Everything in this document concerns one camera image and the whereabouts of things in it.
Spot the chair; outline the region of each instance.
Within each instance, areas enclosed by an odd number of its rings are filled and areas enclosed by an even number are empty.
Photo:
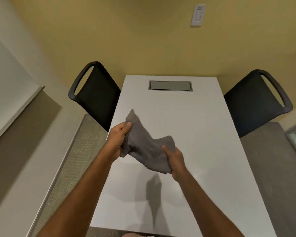
[[[74,94],[85,73],[94,67],[86,83]],[[106,131],[109,131],[121,90],[99,62],[90,62],[72,84],[68,96],[85,109]]]
[[[275,87],[284,107],[277,101],[261,75]],[[258,69],[251,71],[224,97],[240,138],[293,109],[292,102],[280,84],[268,72]]]

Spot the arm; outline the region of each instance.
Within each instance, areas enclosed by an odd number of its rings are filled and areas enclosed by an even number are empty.
[[[176,148],[172,153],[164,146],[163,150],[169,158],[172,177],[179,183],[203,236],[244,237],[189,173],[181,151]]]
[[[131,123],[113,127],[102,150],[37,237],[85,237],[101,191]]]

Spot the table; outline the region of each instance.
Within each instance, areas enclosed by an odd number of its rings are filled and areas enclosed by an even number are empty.
[[[191,81],[193,91],[148,90],[150,80]],[[246,237],[276,237],[215,77],[127,75],[111,127],[131,109],[153,138],[173,137],[191,174]],[[113,163],[91,226],[201,236],[171,175],[129,155]]]

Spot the gray rectangular panel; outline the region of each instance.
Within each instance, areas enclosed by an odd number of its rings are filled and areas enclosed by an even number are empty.
[[[149,82],[149,90],[163,91],[193,91],[190,81],[160,81],[151,80]]]

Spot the microfiber cloth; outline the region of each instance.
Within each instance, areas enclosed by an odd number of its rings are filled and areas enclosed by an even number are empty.
[[[126,123],[129,121],[132,123],[132,127],[125,135],[120,156],[125,157],[129,154],[150,170],[164,174],[171,173],[169,160],[162,146],[164,145],[174,152],[175,143],[172,137],[168,135],[160,139],[153,139],[141,124],[134,110],[131,110],[126,117]]]

